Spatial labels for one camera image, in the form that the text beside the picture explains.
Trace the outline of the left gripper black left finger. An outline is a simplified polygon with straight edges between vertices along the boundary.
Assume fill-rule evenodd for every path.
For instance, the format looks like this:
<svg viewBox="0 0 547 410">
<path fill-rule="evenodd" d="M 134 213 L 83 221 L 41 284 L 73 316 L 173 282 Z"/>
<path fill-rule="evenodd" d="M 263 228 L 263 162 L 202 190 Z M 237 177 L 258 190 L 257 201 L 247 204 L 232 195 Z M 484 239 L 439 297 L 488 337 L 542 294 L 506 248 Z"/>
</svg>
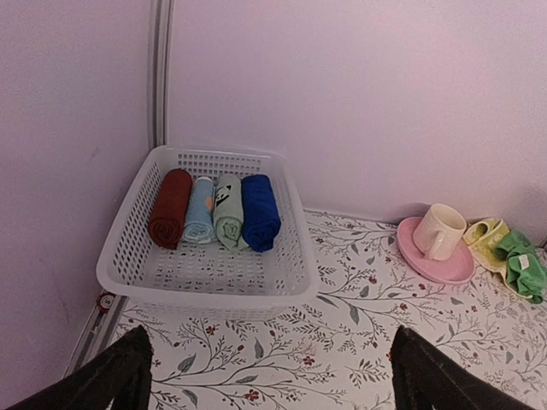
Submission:
<svg viewBox="0 0 547 410">
<path fill-rule="evenodd" d="M 146 409 L 153 348 L 141 325 L 56 384 L 15 403 L 16 409 Z"/>
</svg>

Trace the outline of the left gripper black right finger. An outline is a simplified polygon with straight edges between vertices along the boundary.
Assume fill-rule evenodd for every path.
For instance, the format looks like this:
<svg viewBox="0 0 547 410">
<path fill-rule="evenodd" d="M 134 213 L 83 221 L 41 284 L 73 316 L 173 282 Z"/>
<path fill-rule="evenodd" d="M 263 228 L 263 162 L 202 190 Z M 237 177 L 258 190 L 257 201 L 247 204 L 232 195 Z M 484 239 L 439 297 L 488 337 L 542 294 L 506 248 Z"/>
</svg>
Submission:
<svg viewBox="0 0 547 410">
<path fill-rule="evenodd" d="M 397 409 L 528 409 L 457 365 L 414 330 L 397 328 L 391 345 Z"/>
</svg>

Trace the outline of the green microfibre towel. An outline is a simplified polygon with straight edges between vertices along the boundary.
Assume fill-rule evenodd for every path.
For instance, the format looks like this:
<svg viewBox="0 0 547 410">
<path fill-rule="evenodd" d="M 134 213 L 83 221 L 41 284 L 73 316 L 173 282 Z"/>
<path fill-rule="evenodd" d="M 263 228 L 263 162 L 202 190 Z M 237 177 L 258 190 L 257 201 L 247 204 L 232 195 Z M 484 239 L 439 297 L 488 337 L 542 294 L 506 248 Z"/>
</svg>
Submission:
<svg viewBox="0 0 547 410">
<path fill-rule="evenodd" d="M 495 248 L 496 256 L 506 262 L 505 282 L 518 296 L 540 304 L 546 290 L 546 267 L 534 245 L 521 232 L 511 230 Z"/>
</svg>

